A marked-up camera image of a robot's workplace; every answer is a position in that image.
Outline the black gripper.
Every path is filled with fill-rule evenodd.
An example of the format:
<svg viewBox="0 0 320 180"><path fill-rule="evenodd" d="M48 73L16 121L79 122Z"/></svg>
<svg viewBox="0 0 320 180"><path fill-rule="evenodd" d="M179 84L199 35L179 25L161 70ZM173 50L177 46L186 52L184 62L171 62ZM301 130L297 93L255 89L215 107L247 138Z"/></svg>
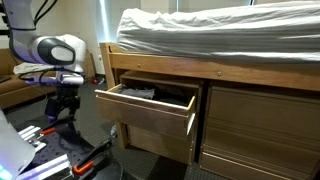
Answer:
<svg viewBox="0 0 320 180"><path fill-rule="evenodd" d="M60 85L56 87L56 97L49 98L45 114L51 122L58 120L59 114L64 110L69 110L69 116L73 117L80 108L81 97L78 95L78 85Z"/></svg>

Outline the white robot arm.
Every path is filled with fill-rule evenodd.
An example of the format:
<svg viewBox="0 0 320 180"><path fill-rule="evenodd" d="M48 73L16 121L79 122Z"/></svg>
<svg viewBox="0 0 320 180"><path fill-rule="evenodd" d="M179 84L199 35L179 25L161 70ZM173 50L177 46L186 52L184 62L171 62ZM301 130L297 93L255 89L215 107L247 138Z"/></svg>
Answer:
<svg viewBox="0 0 320 180"><path fill-rule="evenodd" d="M1 0L9 31L9 49L20 61L53 65L58 73L43 79L35 76L31 83L44 81L57 85L80 85L83 78L86 43L77 36L40 35L36 24L40 15L31 11L32 0ZM1 180L16 180L36 155L35 147L25 141L7 120L4 112L0 119Z"/></svg>

